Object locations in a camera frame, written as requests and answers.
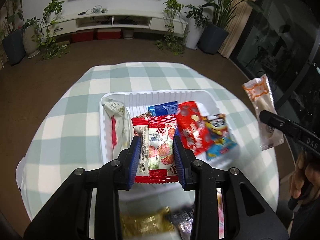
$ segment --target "wooden floor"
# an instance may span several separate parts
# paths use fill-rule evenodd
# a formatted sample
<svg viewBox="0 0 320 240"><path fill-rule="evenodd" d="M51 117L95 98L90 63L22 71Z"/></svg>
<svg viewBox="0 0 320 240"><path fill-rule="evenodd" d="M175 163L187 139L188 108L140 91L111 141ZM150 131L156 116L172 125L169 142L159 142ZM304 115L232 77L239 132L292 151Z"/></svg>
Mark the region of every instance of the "wooden floor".
<svg viewBox="0 0 320 240"><path fill-rule="evenodd" d="M92 66L122 62L165 61L185 64L221 84L254 111L241 85L247 78L228 59L186 49L174 56L149 40L95 40L71 44L61 58L24 58L0 70L0 210L19 234L29 224L15 169L43 119L60 97ZM280 178L292 170L287 145L276 149Z"/></svg>

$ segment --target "orange and white snack wrapper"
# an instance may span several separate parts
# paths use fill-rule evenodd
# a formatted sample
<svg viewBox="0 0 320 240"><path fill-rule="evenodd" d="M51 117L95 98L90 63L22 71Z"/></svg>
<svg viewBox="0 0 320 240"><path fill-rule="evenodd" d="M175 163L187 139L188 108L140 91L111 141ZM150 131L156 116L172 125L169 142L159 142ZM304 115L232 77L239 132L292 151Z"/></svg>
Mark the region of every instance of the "orange and white snack wrapper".
<svg viewBox="0 0 320 240"><path fill-rule="evenodd" d="M256 111L257 120L260 130L260 147L261 150L267 150L283 143L283 133L271 126L268 126L260 122L260 112L267 110L274 114L277 114L274 104L271 89L269 86L268 77L266 74L260 78L255 78L247 83L243 84L242 87L248 94L254 109Z"/></svg>

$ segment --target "tv stand shelf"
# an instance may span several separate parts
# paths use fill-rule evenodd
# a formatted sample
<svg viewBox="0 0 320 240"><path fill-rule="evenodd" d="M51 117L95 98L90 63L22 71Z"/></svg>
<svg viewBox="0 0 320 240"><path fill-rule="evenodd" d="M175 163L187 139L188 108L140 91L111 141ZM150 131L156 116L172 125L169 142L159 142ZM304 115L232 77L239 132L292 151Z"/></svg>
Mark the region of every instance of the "tv stand shelf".
<svg viewBox="0 0 320 240"><path fill-rule="evenodd" d="M163 13L136 10L109 10L106 13L71 14L57 20L50 30L54 36L76 31L103 28L136 28L166 32L168 22ZM183 34L187 23L176 17L173 21L174 32Z"/></svg>

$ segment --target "red storage box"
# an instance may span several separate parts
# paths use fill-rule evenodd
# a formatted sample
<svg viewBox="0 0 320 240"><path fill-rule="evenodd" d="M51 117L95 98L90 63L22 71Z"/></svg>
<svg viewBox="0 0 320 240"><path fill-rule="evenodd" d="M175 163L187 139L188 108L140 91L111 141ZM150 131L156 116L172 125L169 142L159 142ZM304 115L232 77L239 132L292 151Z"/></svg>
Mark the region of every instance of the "red storage box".
<svg viewBox="0 0 320 240"><path fill-rule="evenodd" d="M72 42L92 41L94 30L77 31L71 34Z"/></svg>
<svg viewBox="0 0 320 240"><path fill-rule="evenodd" d="M98 31L97 31L97 39L98 40L119 39L119 38L121 38L121 29L120 28L98 29Z"/></svg>

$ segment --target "checkered tablecloth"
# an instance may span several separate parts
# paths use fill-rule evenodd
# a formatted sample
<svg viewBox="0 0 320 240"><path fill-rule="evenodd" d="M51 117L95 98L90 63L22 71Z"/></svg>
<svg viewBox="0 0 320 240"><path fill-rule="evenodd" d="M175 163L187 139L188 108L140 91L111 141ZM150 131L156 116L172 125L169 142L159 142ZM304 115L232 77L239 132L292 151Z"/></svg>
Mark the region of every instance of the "checkered tablecloth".
<svg viewBox="0 0 320 240"><path fill-rule="evenodd" d="M103 95L173 89L204 89L213 95L220 112L227 114L241 150L230 167L238 167L275 210L279 193L275 152L273 149L261 152L258 124L248 108L221 85L185 65L136 62L89 69L44 119L28 149L22 178L21 194L29 217L35 217L74 169L92 170L103 165L98 113ZM120 207L127 214L147 213L166 205L192 203L193 195L178 188L121 202Z"/></svg>

